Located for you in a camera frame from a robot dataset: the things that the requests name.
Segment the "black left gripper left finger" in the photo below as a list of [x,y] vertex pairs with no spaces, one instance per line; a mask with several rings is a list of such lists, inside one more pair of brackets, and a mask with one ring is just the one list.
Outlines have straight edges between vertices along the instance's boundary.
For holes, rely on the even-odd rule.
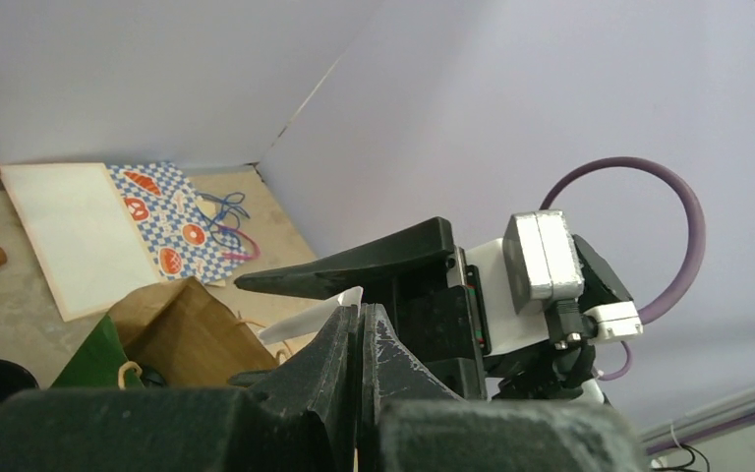
[[232,471],[351,471],[360,313],[337,308],[315,338],[242,390]]

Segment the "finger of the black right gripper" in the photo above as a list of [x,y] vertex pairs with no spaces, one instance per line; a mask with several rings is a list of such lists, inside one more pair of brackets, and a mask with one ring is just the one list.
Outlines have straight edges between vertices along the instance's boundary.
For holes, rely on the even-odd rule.
[[301,265],[245,273],[240,290],[324,299],[354,286],[365,287],[433,263],[455,248],[452,225],[435,216],[355,248]]

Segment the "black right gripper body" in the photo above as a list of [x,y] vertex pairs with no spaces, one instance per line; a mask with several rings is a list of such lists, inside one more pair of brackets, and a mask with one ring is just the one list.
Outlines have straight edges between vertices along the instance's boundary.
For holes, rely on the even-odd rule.
[[377,301],[402,344],[439,381],[465,399],[488,397],[479,304],[463,249],[392,277]]

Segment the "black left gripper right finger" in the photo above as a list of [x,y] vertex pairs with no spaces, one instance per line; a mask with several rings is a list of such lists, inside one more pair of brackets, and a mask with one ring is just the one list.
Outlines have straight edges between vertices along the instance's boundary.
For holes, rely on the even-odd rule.
[[386,309],[362,307],[361,471],[429,471],[435,437],[428,429],[439,401],[461,396],[440,381],[398,338]]

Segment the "green paper bag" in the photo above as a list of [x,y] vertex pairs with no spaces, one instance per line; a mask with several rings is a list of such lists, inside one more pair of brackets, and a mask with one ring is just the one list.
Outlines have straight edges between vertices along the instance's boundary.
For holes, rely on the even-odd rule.
[[114,304],[53,387],[226,386],[282,361],[193,278],[139,288]]

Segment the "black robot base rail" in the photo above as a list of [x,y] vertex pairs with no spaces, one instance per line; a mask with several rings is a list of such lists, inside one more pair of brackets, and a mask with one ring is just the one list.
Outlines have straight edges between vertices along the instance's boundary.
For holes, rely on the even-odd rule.
[[755,425],[755,387],[639,434],[648,458],[655,458],[683,443],[699,443]]

